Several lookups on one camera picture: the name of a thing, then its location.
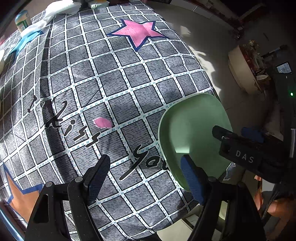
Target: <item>blue gripper pad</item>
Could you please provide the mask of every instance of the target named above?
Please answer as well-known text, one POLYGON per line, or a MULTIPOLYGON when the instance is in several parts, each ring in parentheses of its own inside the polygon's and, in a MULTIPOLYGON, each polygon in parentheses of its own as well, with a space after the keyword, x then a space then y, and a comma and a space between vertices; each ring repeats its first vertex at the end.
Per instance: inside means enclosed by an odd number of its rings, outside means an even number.
POLYGON ((204 205, 207 200, 207 195, 210 191, 208 176, 205 171, 197 167, 189 155, 184 155, 181 158, 181 170, 189 185, 194 200, 204 205))

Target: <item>black device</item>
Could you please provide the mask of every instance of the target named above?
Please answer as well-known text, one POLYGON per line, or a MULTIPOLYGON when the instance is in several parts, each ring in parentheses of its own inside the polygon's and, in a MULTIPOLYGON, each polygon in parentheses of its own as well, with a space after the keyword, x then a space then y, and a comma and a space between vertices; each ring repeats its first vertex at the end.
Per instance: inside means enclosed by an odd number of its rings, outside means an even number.
MULTIPOLYGON (((244 183, 230 185, 208 177, 204 170, 194 165, 189 155, 184 159, 190 166, 190 175, 199 188, 193 190, 196 200, 204 200, 200 214, 188 241, 210 241, 215 230, 221 202, 227 201, 225 227, 221 240, 265 241, 263 225, 249 190, 244 183)), ((70 202, 72 216, 81 241, 101 241, 98 229, 89 213, 90 205, 98 196, 110 168, 110 158, 103 155, 97 164, 89 168, 83 177, 76 177, 70 183, 55 185, 47 182, 32 211, 25 241, 70 241, 65 220, 63 200, 70 202)))
POLYGON ((212 129, 213 137, 221 141, 219 155, 243 166, 268 182, 279 183, 287 167, 283 142, 266 136, 264 143, 240 137, 220 126, 212 129))
POLYGON ((26 229, 25 241, 71 241, 63 200, 70 203, 77 233, 81 241, 103 241, 89 213, 110 169, 110 158, 102 155, 83 177, 70 183, 47 182, 35 203, 26 229))

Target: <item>orange star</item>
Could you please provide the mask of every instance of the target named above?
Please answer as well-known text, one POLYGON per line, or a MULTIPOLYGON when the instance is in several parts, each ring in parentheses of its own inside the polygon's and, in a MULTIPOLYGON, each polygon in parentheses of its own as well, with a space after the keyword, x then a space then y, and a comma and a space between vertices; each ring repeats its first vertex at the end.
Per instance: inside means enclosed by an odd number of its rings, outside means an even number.
POLYGON ((22 190, 13 180, 6 166, 4 166, 8 187, 11 193, 7 203, 28 223, 34 205, 42 189, 42 183, 22 190))

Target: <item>bed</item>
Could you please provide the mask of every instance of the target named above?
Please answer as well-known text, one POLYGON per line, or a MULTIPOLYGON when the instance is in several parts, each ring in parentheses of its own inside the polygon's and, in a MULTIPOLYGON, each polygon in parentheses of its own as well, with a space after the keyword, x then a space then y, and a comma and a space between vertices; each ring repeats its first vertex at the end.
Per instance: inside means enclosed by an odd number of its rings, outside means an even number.
MULTIPOLYGON (((197 205, 163 160, 158 124, 185 97, 218 96, 160 15, 138 0, 57 15, 17 57, 8 56, 19 39, 17 31, 1 46, 0 79, 0 195, 19 223, 26 227, 30 217, 18 206, 22 197, 38 196, 48 181, 82 176, 103 154, 111 167, 89 210, 106 240, 146 237, 197 205)), ((71 238, 79 240, 67 201, 64 210, 71 238)))

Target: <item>green bowl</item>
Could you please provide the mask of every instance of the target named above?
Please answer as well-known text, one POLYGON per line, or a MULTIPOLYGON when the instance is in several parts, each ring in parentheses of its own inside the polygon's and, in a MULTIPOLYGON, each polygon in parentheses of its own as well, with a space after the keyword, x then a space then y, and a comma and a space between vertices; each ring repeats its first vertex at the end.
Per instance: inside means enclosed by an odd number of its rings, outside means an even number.
POLYGON ((189 154, 196 166, 208 176, 219 178, 230 161, 219 155, 221 142, 212 128, 221 126, 232 131, 221 102, 201 93, 186 98, 166 110, 158 127, 159 146, 166 163, 179 185, 190 191, 180 168, 181 157, 189 154))

